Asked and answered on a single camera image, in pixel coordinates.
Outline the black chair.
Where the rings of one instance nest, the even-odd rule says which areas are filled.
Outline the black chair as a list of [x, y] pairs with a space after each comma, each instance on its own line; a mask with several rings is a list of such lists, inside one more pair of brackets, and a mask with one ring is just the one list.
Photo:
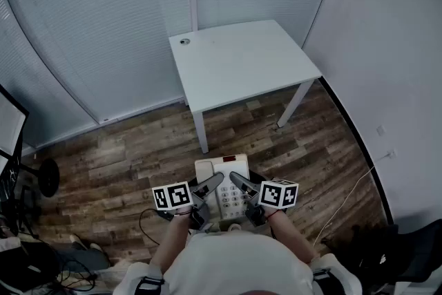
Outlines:
[[363, 295], [375, 295], [394, 283], [423, 283], [442, 266], [442, 219], [401, 234], [398, 225], [353, 227], [349, 268]]

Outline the black bag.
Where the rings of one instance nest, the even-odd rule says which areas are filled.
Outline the black bag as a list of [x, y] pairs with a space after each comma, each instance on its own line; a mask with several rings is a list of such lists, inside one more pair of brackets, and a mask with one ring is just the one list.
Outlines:
[[26, 289], [51, 283], [59, 274], [55, 251], [44, 242], [22, 242], [23, 258], [20, 261], [20, 279]]

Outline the white desk telephone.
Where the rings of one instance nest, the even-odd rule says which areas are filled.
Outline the white desk telephone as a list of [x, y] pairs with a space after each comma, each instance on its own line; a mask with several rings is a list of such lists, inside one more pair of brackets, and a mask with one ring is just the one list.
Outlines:
[[229, 155], [195, 161], [198, 184], [206, 182], [220, 172], [223, 182], [204, 198], [210, 211], [210, 222], [218, 223], [226, 229], [231, 223], [241, 223], [245, 219], [247, 202], [250, 197], [242, 192], [230, 179], [230, 172], [236, 172], [249, 179], [249, 166], [245, 154]]

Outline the black baseboard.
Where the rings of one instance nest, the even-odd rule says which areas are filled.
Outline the black baseboard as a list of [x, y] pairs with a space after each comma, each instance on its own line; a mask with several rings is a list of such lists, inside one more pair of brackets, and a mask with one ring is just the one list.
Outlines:
[[345, 120], [345, 122], [347, 123], [350, 131], [352, 132], [360, 150], [363, 153], [363, 156], [365, 158], [365, 161], [368, 165], [369, 168], [372, 168], [372, 177], [374, 179], [374, 183], [376, 185], [378, 194], [381, 198], [381, 202], [382, 202], [382, 206], [383, 206], [383, 211], [385, 214], [385, 218], [387, 220], [387, 223], [389, 225], [394, 224], [394, 219], [392, 217], [392, 212], [390, 210], [390, 206], [389, 203], [387, 201], [387, 197], [385, 195], [385, 191], [383, 188], [383, 185], [381, 183], [381, 180], [378, 176], [376, 167], [375, 167], [375, 161], [372, 159], [371, 155], [369, 154], [369, 151], [367, 150], [367, 147], [365, 146], [365, 143], [361, 137], [361, 135], [359, 134], [355, 124], [353, 123], [351, 117], [349, 116], [348, 112], [345, 110], [345, 107], [342, 105], [342, 103], [340, 102], [340, 100], [338, 99], [337, 95], [335, 94], [335, 92], [333, 91], [333, 89], [331, 88], [331, 86], [328, 84], [327, 80], [324, 77], [321, 77], [319, 79], [319, 82], [321, 83], [321, 85], [323, 86], [323, 88], [327, 91], [328, 95], [330, 96], [330, 98], [332, 99], [333, 103], [335, 104], [336, 108], [339, 110], [340, 114], [343, 116], [343, 119]]

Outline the person's white shirt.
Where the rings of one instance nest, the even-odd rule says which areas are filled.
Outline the person's white shirt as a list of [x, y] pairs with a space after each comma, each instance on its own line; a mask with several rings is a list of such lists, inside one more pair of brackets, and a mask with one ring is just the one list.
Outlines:
[[306, 265], [281, 242], [232, 231], [193, 236], [163, 274], [154, 264], [134, 263], [113, 295], [362, 295], [361, 282], [335, 255]]

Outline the white table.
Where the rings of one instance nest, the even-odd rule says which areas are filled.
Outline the white table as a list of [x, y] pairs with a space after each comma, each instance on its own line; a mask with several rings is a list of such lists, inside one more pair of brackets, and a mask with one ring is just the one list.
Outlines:
[[[181, 39], [190, 44], [181, 45]], [[204, 112], [297, 86], [277, 122], [283, 127], [322, 76], [274, 20], [197, 30], [169, 37], [169, 43], [203, 153], [209, 151]]]

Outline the wide white window blind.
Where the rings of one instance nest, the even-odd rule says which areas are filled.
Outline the wide white window blind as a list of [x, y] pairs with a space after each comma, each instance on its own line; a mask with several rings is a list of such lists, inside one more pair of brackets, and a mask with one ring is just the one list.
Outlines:
[[98, 121], [183, 96], [169, 37], [191, 28], [189, 0], [11, 0], [27, 36]]

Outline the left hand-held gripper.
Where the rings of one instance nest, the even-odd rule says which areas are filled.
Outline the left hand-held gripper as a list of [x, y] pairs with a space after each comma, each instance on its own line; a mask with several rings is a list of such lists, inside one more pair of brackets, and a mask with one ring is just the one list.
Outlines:
[[188, 182], [169, 184], [152, 189], [157, 214], [168, 221], [177, 216], [178, 209], [190, 207], [190, 229], [201, 231], [209, 222], [210, 211], [206, 198], [223, 182], [224, 174], [217, 172], [196, 186]]

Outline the black framed monitor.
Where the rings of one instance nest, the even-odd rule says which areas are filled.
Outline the black framed monitor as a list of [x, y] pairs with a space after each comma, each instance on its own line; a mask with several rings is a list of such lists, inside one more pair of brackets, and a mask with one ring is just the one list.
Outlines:
[[13, 155], [29, 112], [0, 84], [0, 152]]

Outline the black round stand base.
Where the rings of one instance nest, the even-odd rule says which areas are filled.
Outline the black round stand base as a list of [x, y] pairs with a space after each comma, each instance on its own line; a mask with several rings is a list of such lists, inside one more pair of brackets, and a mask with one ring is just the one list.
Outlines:
[[39, 167], [38, 184], [41, 194], [47, 198], [53, 197], [59, 188], [59, 167], [51, 159], [45, 159]]

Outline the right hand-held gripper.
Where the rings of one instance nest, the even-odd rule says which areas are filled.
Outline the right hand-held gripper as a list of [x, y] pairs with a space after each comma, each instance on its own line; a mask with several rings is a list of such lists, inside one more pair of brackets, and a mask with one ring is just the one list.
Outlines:
[[298, 183], [288, 180], [271, 180], [260, 182], [260, 175], [249, 171], [245, 178], [232, 171], [231, 182], [250, 199], [247, 201], [245, 216], [254, 227], [264, 225], [267, 221], [263, 207], [286, 211], [294, 207], [298, 197]]

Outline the person's left forearm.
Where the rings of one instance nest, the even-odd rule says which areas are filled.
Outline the person's left forearm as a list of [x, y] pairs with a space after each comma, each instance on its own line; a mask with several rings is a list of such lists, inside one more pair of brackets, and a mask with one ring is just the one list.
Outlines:
[[165, 236], [158, 246], [151, 264], [158, 266], [164, 274], [186, 246], [189, 233], [190, 212], [179, 213], [170, 221]]

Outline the person's right forearm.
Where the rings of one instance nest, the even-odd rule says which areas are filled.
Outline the person's right forearm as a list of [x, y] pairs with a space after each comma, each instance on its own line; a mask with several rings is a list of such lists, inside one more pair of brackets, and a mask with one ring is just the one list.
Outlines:
[[305, 264], [312, 263], [319, 253], [297, 230], [287, 214], [280, 209], [265, 208], [265, 218], [276, 239]]

